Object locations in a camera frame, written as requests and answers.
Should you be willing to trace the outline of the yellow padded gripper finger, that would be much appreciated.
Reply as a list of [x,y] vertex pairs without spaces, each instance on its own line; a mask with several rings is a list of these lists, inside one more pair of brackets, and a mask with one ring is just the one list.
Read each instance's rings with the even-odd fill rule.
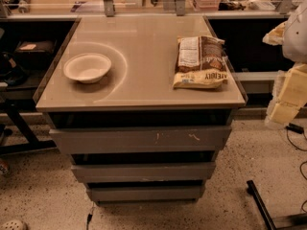
[[279,70],[266,111],[267,127],[285,127],[307,104],[307,63],[296,61],[287,72]]

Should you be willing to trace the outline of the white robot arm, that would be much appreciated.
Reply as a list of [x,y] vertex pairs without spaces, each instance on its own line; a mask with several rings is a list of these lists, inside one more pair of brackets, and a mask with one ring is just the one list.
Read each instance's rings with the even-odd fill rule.
[[277,73],[266,112],[266,125],[282,128],[307,104],[307,0],[286,22],[265,34],[262,41],[272,46],[281,45],[283,56],[294,63],[287,72]]

